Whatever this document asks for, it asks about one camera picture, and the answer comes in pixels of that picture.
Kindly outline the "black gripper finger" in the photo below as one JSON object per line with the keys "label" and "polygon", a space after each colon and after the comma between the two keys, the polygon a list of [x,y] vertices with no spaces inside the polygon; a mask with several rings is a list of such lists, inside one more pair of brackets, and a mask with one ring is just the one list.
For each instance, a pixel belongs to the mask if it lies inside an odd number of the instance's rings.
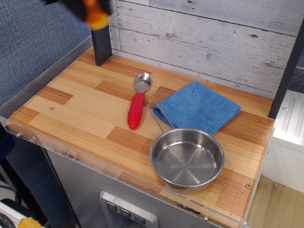
{"label": "black gripper finger", "polygon": [[110,0],[98,0],[102,10],[107,14],[112,14],[112,9],[110,6]]}
{"label": "black gripper finger", "polygon": [[81,21],[86,20],[85,5],[82,0],[44,0],[44,3],[46,5],[58,2],[64,4]]}

